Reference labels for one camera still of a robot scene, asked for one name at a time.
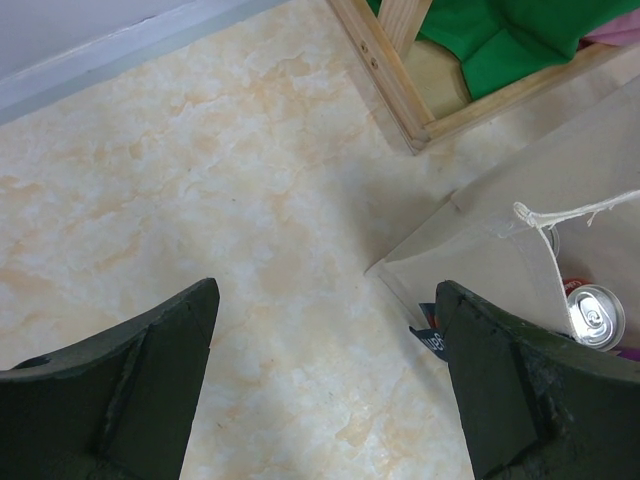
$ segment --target blue label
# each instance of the blue label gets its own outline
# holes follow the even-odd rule
[[[436,325],[435,316],[436,316],[436,304],[435,303],[421,303],[420,309],[424,316],[427,318],[429,325],[432,328],[427,328],[425,330],[416,330],[413,327],[409,327],[411,333],[413,333],[418,339],[440,360],[447,361],[447,349],[444,344],[444,338],[440,335],[440,332],[437,328],[434,328]]]

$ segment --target beige bag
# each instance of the beige bag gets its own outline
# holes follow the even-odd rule
[[[640,345],[640,77],[456,192],[371,271],[417,318],[455,280],[568,335],[562,276],[585,277],[620,298],[622,343]]]

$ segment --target green fabric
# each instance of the green fabric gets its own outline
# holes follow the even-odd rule
[[[368,2],[377,14],[380,0]],[[639,7],[640,0],[434,0],[419,38],[458,57],[478,99],[568,62],[580,38]]]

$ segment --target wooden shelf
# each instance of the wooden shelf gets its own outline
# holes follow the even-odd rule
[[[450,52],[431,42],[410,41],[431,0],[383,0],[380,19],[366,0],[328,1],[414,152],[604,63],[624,65],[626,56],[634,64],[623,68],[640,74],[635,62],[640,46],[592,45],[565,65],[546,68],[471,101],[459,63]]]

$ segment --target pink fabric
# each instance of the pink fabric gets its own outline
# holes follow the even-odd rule
[[[631,45],[640,42],[640,8],[614,18],[584,38],[607,45]]]

